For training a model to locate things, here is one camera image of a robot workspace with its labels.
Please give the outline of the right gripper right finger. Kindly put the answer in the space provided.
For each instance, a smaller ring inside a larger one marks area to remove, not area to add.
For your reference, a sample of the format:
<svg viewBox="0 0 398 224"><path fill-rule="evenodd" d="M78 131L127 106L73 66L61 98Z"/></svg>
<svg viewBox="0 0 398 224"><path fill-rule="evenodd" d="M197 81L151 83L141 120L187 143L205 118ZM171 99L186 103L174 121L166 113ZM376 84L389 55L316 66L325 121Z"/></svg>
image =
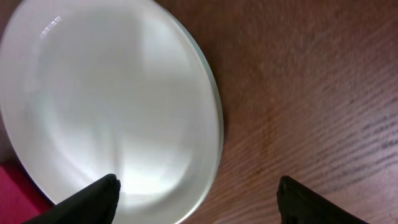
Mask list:
<svg viewBox="0 0 398 224"><path fill-rule="evenodd" d="M277 205L281 224L367 224L287 175L280 178Z"/></svg>

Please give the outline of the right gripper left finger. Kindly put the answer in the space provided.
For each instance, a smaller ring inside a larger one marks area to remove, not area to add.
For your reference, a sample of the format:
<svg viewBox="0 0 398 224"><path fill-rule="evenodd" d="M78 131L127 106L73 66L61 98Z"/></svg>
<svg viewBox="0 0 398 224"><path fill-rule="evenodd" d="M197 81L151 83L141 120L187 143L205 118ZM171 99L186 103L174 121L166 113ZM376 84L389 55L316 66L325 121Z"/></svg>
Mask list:
<svg viewBox="0 0 398 224"><path fill-rule="evenodd" d="M107 174L26 224L112 224L121 182Z"/></svg>

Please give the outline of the white plate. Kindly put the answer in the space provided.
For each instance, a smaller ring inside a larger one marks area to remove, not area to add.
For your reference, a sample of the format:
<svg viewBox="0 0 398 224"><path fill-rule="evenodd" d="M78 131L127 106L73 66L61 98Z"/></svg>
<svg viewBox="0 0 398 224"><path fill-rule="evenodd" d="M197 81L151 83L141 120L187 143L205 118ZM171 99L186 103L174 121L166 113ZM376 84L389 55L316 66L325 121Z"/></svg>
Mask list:
<svg viewBox="0 0 398 224"><path fill-rule="evenodd" d="M53 203L117 175L115 223L177 222L215 168L211 86L154 1L22 1L1 39L1 114Z"/></svg>

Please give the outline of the mint green plate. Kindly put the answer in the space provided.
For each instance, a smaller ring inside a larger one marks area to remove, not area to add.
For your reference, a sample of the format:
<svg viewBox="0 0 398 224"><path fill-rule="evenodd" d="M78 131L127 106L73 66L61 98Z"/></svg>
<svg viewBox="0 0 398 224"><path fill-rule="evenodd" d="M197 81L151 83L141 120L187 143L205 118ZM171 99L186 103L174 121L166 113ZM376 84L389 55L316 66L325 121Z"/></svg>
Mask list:
<svg viewBox="0 0 398 224"><path fill-rule="evenodd" d="M202 49L197 43L197 40L195 39L194 36L187 30L187 28L173 15L172 12L170 12L168 9L166 9L161 3L158 1L155 1L156 4L159 5L161 9L163 9L179 26L179 28L182 30L182 32L185 34L189 42L193 45L193 48L195 49L196 54L200 58L200 62L203 65L203 69L205 70L207 80L211 86L211 94L213 98L213 106L215 107L216 114L217 114L217 138L218 138L218 147L217 147L217 155L216 155L216 162L215 162L215 168L212 170L210 179L206 181L206 188L204 189L203 193L200 195L200 198L198 202L192 207L192 209L180 220L175 222L175 224L181 224L185 221L187 221L205 202L205 200L208 198L209 193L211 192L211 188L217 178L218 170L220 167L222 155L223 155L223 149L224 149L224 116L223 116L223 107L221 103L221 98L220 98L220 93L217 87L217 83L215 80L214 73L211 69L210 64L207 61L207 58L205 54L203 53Z"/></svg>

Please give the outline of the red plastic tray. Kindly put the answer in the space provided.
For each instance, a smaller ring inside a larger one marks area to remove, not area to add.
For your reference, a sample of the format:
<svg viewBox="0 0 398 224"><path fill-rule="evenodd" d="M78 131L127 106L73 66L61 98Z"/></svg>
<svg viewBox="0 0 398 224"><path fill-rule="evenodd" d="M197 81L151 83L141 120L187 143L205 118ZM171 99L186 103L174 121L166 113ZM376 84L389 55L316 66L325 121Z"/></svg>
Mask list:
<svg viewBox="0 0 398 224"><path fill-rule="evenodd" d="M24 223L51 208L15 162L1 163L1 224Z"/></svg>

